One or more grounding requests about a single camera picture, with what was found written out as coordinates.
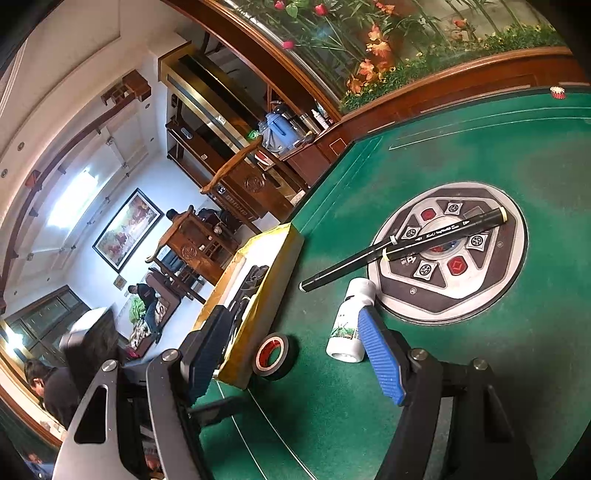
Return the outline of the carved wooden chair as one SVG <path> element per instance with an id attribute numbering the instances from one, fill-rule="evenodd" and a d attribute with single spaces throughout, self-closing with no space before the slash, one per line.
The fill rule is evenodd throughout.
<path id="1" fill-rule="evenodd" d="M 211 209 L 206 209 L 204 220 L 192 205 L 182 213 L 169 209 L 166 218 L 171 225 L 145 262 L 155 263 L 182 296 L 204 304 L 204 297 L 192 288 L 193 284 L 200 278 L 215 285 L 226 261 L 238 251 L 238 241 Z"/>
<path id="2" fill-rule="evenodd" d="M 257 152 L 262 152 L 263 156 L 270 160 L 270 168 L 266 171 L 262 171 L 256 165 L 247 162 L 249 156 L 256 159 Z M 278 221 L 283 222 L 290 217 L 294 204 L 273 186 L 270 177 L 266 177 L 266 173 L 269 173 L 271 169 L 280 174 L 280 177 L 294 190 L 294 193 L 305 193 L 310 189 L 310 185 L 305 182 L 300 174 L 263 146 L 263 136 L 259 136 L 226 161 L 216 171 L 211 181 L 200 189 L 200 193 L 213 193 L 225 180 L 231 179 L 241 186 L 251 198 L 262 205 L 266 212 L 276 217 Z"/>

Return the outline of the white plastic medicine bottle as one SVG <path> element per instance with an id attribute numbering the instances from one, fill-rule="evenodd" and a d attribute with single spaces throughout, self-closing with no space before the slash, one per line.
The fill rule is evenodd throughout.
<path id="1" fill-rule="evenodd" d="M 363 361 L 366 352 L 360 341 L 358 319 L 363 308 L 375 305 L 375 299 L 376 285 L 369 279 L 355 278 L 349 282 L 325 348 L 329 357 L 345 363 Z"/>

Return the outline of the yellow cardboard box tray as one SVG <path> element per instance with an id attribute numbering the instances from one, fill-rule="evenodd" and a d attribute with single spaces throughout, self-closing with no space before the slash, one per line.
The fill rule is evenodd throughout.
<path id="1" fill-rule="evenodd" d="M 253 373 L 252 361 L 263 338 L 270 333 L 303 244 L 304 236 L 294 224 L 278 225 L 247 240 L 226 266 L 202 306 L 193 325 L 194 330 L 204 326 L 215 305 L 227 307 L 230 304 L 253 266 L 269 269 L 249 300 L 242 325 L 238 327 L 235 340 L 230 342 L 221 366 L 214 371 L 216 380 L 242 390 L 249 384 Z"/>

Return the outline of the framed landscape painting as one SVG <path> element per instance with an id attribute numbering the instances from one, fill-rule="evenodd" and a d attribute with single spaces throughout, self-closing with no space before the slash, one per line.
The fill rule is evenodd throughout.
<path id="1" fill-rule="evenodd" d="M 103 229 L 92 249 L 120 273 L 138 246 L 163 217 L 163 212 L 136 188 Z"/>

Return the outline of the far carved wooden chair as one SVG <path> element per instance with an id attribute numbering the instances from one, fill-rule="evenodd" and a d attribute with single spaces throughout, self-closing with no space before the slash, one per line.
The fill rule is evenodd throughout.
<path id="1" fill-rule="evenodd" d="M 263 156 L 270 160 L 270 168 L 266 171 L 262 171 L 256 165 L 247 162 L 249 156 L 256 159 L 257 152 L 262 152 Z M 270 177 L 266 177 L 266 173 L 269 173 L 271 169 L 280 174 L 280 177 L 294 190 L 294 193 L 305 193 L 310 189 L 310 185 L 305 182 L 300 174 L 263 146 L 263 136 L 259 136 L 226 161 L 216 171 L 211 181 L 200 189 L 200 193 L 213 193 L 225 180 L 231 179 L 241 186 L 251 198 L 262 205 L 266 212 L 276 217 L 278 221 L 283 222 L 290 217 L 294 204 L 273 186 Z"/>

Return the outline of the blue thermos jug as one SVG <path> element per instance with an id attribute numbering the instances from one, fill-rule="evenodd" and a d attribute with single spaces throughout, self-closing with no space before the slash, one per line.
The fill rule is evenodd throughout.
<path id="1" fill-rule="evenodd" d="M 304 136 L 279 113 L 267 113 L 266 120 L 259 123 L 263 147 L 277 156 L 286 154 L 301 144 Z"/>

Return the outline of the seated person on sofa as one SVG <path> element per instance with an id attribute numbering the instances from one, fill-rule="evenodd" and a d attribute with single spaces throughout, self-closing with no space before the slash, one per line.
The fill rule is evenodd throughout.
<path id="1" fill-rule="evenodd" d="M 162 335 L 162 327 L 156 322 L 156 306 L 158 298 L 155 290 L 145 283 L 137 283 L 127 287 L 130 294 L 136 295 L 145 306 L 145 314 L 143 319 L 150 330 L 153 342 L 158 343 Z"/>

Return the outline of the black white brush pen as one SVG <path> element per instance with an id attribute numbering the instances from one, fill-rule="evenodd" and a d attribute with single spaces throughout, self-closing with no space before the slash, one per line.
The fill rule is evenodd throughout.
<path id="1" fill-rule="evenodd" d="M 321 272 L 315 273 L 310 278 L 301 281 L 298 288 L 300 288 L 301 292 L 308 293 L 332 283 L 363 266 L 380 260 L 382 257 L 385 257 L 387 261 L 394 261 L 416 255 L 433 247 L 438 247 L 451 241 L 460 240 L 499 227 L 506 223 L 507 220 L 508 213 L 506 209 L 499 207 L 484 214 L 420 234 L 413 239 L 397 241 L 394 237 L 388 238 L 363 249 L 335 265 L 329 266 L 329 268 Z"/>

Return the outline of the flower mural wall panel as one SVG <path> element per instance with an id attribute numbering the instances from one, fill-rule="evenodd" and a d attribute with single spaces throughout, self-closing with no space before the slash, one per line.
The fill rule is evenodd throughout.
<path id="1" fill-rule="evenodd" d="M 352 112 L 431 74 L 514 50 L 564 45 L 526 1 L 226 1 Z"/>

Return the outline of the dark wooden display cabinet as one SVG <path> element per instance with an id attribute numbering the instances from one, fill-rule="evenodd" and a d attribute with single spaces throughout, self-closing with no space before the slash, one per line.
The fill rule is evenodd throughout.
<path id="1" fill-rule="evenodd" d="M 238 58 L 209 57 L 190 42 L 160 57 L 158 74 L 174 103 L 165 125 L 174 142 L 172 158 L 202 188 L 235 153 L 262 135 L 259 123 L 266 120 L 267 91 Z M 271 165 L 262 152 L 247 162 L 262 171 Z M 274 169 L 266 177 L 293 204 L 304 193 L 294 193 Z M 207 196 L 250 222 L 270 214 L 231 179 Z"/>

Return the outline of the black electrical tape roll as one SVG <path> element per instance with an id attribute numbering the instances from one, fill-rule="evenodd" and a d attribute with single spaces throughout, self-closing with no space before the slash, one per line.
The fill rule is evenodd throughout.
<path id="1" fill-rule="evenodd" d="M 294 367 L 297 354 L 297 340 L 293 336 L 272 333 L 257 347 L 252 371 L 267 381 L 280 380 Z"/>

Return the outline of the round mahjong table control panel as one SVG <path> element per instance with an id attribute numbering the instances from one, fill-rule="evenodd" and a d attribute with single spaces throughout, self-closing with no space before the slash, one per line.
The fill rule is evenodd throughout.
<path id="1" fill-rule="evenodd" d="M 390 215 L 373 242 L 414 239 L 497 208 L 507 212 L 501 226 L 370 264 L 368 276 L 382 306 L 410 323 L 444 325 L 474 317 L 499 301 L 524 265 L 528 233 L 517 203 L 494 186 L 455 182 L 417 195 Z"/>

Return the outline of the black round plastic holder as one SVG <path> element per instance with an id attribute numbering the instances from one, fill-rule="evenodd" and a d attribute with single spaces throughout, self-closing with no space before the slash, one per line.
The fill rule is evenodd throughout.
<path id="1" fill-rule="evenodd" d="M 240 284 L 235 300 L 240 302 L 245 298 L 250 299 L 253 295 L 256 295 L 256 292 L 260 285 L 262 285 L 264 278 L 266 278 L 266 273 L 269 269 L 270 267 L 267 265 L 253 265 L 252 268 L 250 268 L 249 273 L 246 274 L 245 279 L 243 279 L 242 284 Z"/>

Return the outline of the brown sofa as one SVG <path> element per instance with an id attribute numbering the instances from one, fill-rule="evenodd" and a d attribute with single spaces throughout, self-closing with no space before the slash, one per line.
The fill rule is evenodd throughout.
<path id="1" fill-rule="evenodd" d="M 159 271 L 150 268 L 145 279 L 129 285 L 128 319 L 132 330 L 126 351 L 132 359 L 145 355 L 149 347 L 161 339 L 164 326 L 181 303 L 172 283 Z"/>

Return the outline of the near carved wooden chair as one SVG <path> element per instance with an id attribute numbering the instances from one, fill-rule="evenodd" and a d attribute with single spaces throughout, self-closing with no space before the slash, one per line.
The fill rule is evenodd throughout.
<path id="1" fill-rule="evenodd" d="M 192 288 L 193 284 L 200 278 L 215 285 L 226 261 L 238 251 L 238 241 L 211 209 L 206 209 L 204 220 L 192 205 L 182 213 L 169 209 L 166 218 L 171 225 L 145 262 L 155 263 L 182 296 L 204 304 L 204 297 Z"/>

